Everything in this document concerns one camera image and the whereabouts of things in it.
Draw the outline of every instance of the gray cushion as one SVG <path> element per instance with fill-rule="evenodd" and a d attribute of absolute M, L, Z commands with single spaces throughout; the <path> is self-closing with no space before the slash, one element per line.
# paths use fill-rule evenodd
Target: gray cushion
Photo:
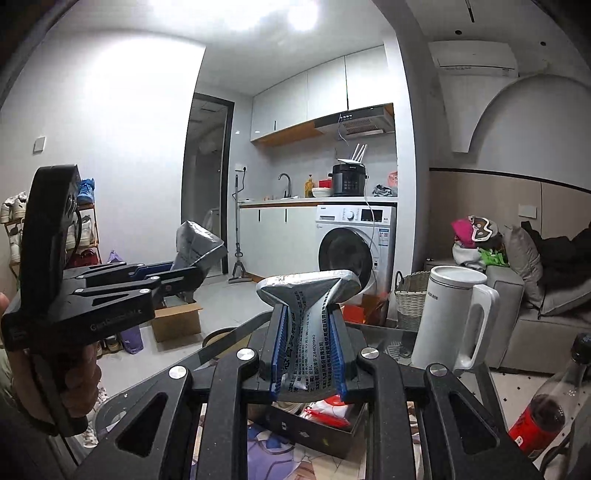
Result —
<path fill-rule="evenodd" d="M 576 287 L 546 292 L 542 315 L 560 315 L 591 300 L 591 278 Z"/>
<path fill-rule="evenodd" d="M 544 289 L 538 286 L 542 278 L 542 261 L 534 241 L 520 226 L 505 227 L 503 243 L 511 268 L 525 283 L 525 298 L 540 308 L 544 300 Z"/>

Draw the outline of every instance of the kitchen counter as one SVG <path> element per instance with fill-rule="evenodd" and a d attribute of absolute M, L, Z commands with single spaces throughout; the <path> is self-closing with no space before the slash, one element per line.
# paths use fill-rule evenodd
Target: kitchen counter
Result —
<path fill-rule="evenodd" d="M 277 199 L 277 200 L 243 200 L 239 202 L 240 208 L 261 208 L 261 207 L 290 207 L 290 206 L 316 206 L 327 203 L 340 205 L 365 205 L 367 199 L 370 205 L 392 205 L 398 203 L 397 197 L 318 197 L 301 199 Z"/>

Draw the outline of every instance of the white kettle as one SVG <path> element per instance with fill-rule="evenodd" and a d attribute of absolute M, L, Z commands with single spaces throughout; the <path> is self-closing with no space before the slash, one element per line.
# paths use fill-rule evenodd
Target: white kettle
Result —
<path fill-rule="evenodd" d="M 499 310 L 499 293 L 485 283 L 470 268 L 431 270 L 412 366 L 469 370 L 484 361 Z"/>

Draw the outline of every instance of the red bottle label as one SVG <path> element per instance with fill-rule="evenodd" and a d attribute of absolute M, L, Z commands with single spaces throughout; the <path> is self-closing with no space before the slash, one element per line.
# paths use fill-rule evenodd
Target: red bottle label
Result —
<path fill-rule="evenodd" d="M 525 409 L 515 425 L 509 430 L 509 436 L 531 460 L 538 458 L 559 433 L 560 430 L 547 432 L 538 427 L 531 417 L 530 406 Z"/>

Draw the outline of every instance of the kettle handle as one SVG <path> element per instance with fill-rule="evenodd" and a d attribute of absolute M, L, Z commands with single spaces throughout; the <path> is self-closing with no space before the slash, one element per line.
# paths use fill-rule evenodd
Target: kettle handle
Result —
<path fill-rule="evenodd" d="M 479 365 L 484 361 L 498 313 L 499 293 L 494 288 L 490 288 L 487 285 L 474 285 L 472 287 L 472 302 L 470 304 L 470 309 L 468 310 L 466 330 L 464 331 L 462 346 L 460 347 L 460 352 L 454 369 L 470 370 L 474 365 Z M 480 332 L 478 333 L 476 348 L 470 357 L 469 351 L 472 349 L 473 345 L 472 342 L 469 342 L 473 339 L 473 336 L 470 334 L 470 327 L 475 327 L 475 323 L 479 320 L 482 314 L 482 325 L 480 327 Z"/>

